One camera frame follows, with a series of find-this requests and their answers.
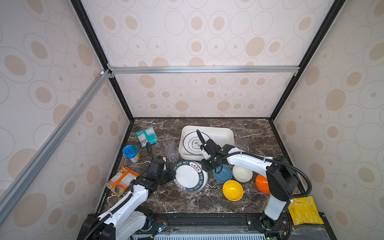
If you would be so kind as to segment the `green rim Hao Wei plate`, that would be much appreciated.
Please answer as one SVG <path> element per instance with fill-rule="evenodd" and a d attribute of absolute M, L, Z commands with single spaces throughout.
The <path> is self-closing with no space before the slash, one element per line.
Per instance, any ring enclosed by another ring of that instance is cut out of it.
<path fill-rule="evenodd" d="M 194 194 L 202 191 L 209 180 L 202 165 L 193 161 L 180 161 L 173 166 L 174 184 L 182 191 Z"/>

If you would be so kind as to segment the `white plate green line emblem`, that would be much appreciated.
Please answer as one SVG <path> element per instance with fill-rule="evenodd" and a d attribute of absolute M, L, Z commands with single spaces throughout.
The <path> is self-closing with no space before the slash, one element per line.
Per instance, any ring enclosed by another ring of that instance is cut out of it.
<path fill-rule="evenodd" d="M 202 144 L 197 132 L 189 133 L 183 140 L 183 147 L 190 155 L 202 155 L 200 145 Z"/>

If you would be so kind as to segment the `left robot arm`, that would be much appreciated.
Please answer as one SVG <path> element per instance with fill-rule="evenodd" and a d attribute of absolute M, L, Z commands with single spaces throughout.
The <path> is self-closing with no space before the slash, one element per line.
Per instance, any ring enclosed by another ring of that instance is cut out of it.
<path fill-rule="evenodd" d="M 153 211 L 142 206 L 159 186 L 174 179 L 164 157 L 150 161 L 142 175 L 131 181 L 129 192 L 103 214 L 90 214 L 81 226 L 78 240 L 127 240 L 152 225 Z"/>

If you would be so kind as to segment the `white plastic bin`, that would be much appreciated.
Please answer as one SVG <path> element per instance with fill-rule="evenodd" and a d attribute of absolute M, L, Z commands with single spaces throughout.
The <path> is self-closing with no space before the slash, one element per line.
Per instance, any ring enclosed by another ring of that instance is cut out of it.
<path fill-rule="evenodd" d="M 234 133 L 228 128 L 215 128 L 203 126 L 185 126 L 182 129 L 181 141 L 179 144 L 179 153 L 183 160 L 188 161 L 201 161 L 204 157 L 202 155 L 190 155 L 183 147 L 183 140 L 189 133 L 197 132 L 199 130 L 204 140 L 212 139 L 216 144 L 223 147 L 225 144 L 234 145 Z"/>

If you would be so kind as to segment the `blue bowl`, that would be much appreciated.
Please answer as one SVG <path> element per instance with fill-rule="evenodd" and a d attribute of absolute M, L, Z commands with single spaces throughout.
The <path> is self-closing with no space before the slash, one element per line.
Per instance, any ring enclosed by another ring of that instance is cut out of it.
<path fill-rule="evenodd" d="M 222 165 L 213 170 L 213 176 L 217 182 L 224 184 L 232 179 L 233 172 L 227 165 Z"/>

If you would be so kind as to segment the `clear plastic cup front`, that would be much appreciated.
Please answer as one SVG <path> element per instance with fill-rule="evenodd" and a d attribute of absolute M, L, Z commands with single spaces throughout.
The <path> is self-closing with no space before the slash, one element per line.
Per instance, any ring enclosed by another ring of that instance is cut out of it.
<path fill-rule="evenodd" d="M 165 147 L 166 156 L 171 163 L 176 163 L 179 160 L 178 147 L 169 145 Z"/>

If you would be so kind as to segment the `clear plastic cup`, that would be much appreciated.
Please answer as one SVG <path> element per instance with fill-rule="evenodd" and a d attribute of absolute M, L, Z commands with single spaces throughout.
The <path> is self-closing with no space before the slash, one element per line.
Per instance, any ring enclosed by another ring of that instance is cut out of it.
<path fill-rule="evenodd" d="M 176 139 L 173 137 L 169 137 L 162 140 L 162 144 L 165 149 L 171 146 L 175 146 L 175 143 L 176 143 Z"/>
<path fill-rule="evenodd" d="M 171 163 L 176 163 L 179 160 L 178 147 L 169 145 L 165 147 L 166 156 Z"/>

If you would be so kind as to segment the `cream white bowl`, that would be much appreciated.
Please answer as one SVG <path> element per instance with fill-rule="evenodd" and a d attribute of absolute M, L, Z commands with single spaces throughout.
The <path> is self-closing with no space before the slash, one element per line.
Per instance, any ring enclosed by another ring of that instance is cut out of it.
<path fill-rule="evenodd" d="M 241 166 L 233 166 L 233 177 L 240 183 L 246 183 L 253 177 L 253 171 Z"/>

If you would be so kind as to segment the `orange snack packet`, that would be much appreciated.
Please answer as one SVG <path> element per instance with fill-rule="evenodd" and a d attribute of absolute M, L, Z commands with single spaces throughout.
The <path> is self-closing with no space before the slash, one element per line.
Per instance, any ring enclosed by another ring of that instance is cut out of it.
<path fill-rule="evenodd" d="M 139 174 L 135 171 L 123 167 L 107 183 L 106 187 L 117 197 L 120 198 L 124 192 L 129 189 L 132 180 Z"/>

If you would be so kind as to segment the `blue lidded cup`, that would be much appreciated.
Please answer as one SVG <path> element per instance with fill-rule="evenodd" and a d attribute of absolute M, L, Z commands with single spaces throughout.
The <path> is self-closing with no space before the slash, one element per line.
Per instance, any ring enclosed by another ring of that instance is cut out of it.
<path fill-rule="evenodd" d="M 128 145 L 125 146 L 122 150 L 123 157 L 128 161 L 131 161 L 132 163 L 137 163 L 140 159 L 140 153 L 139 153 L 139 146 L 138 145 Z"/>

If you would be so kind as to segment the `yellow bowl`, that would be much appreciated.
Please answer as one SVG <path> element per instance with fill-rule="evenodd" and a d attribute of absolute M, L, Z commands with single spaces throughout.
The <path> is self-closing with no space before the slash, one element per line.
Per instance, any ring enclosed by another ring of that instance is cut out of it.
<path fill-rule="evenodd" d="M 244 190 L 242 185 L 234 180 L 229 180 L 224 183 L 223 193 L 225 197 L 232 202 L 237 202 L 241 200 L 244 196 Z"/>

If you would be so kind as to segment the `green snack packet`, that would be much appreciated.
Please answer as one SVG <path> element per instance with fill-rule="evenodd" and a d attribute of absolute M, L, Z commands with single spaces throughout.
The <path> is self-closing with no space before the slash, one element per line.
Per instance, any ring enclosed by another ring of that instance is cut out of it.
<path fill-rule="evenodd" d="M 147 143 L 153 145 L 158 142 L 154 127 L 149 127 L 145 130 L 138 131 L 136 132 L 136 136 L 139 139 L 142 148 L 145 148 Z"/>

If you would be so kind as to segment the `yellow snack bag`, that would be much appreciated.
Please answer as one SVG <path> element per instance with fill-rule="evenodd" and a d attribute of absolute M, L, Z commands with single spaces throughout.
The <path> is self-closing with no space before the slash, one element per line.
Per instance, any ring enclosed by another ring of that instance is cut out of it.
<path fill-rule="evenodd" d="M 288 210 L 295 226 L 324 224 L 312 196 L 292 199 Z"/>

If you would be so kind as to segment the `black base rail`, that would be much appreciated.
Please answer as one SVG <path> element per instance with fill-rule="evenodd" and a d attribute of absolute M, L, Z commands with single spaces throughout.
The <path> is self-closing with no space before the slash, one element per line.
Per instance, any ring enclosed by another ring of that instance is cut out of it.
<path fill-rule="evenodd" d="M 119 227 L 111 219 L 88 215 L 79 240 L 334 240 L 324 213 L 323 224 L 295 226 L 283 214 L 270 230 L 261 214 L 152 214 L 135 211 Z"/>

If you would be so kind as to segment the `horizontal aluminium rail back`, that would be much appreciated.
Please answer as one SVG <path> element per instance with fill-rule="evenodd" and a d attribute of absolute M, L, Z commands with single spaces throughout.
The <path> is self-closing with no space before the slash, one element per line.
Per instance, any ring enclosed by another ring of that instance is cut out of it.
<path fill-rule="evenodd" d="M 111 67 L 112 74 L 297 73 L 299 66 Z"/>

